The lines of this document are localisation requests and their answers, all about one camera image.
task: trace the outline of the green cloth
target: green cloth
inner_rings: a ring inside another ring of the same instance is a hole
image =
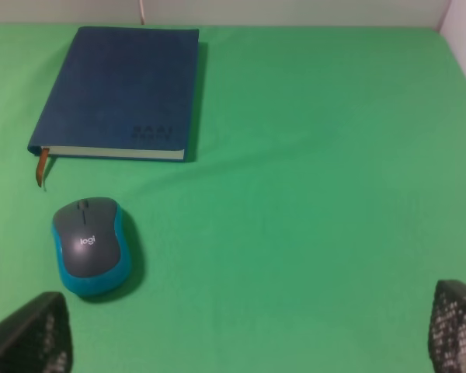
[[[26,146],[76,29],[0,25],[0,320],[63,291],[74,372],[432,371],[435,283],[466,281],[466,81],[442,37],[201,28],[195,161],[59,158],[44,190]],[[95,196],[130,216],[134,276],[87,302],[50,225]]]

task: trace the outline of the blue notebook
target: blue notebook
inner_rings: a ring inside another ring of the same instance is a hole
[[[184,160],[198,37],[198,30],[81,27],[28,150]]]

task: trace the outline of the green surface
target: green surface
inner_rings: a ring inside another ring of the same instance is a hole
[[[466,81],[440,36],[203,28],[196,161],[58,159],[45,191],[26,145],[75,31],[0,25],[0,319],[63,291],[75,372],[432,371],[436,280],[466,281]],[[85,302],[50,223],[92,196],[139,251]]]

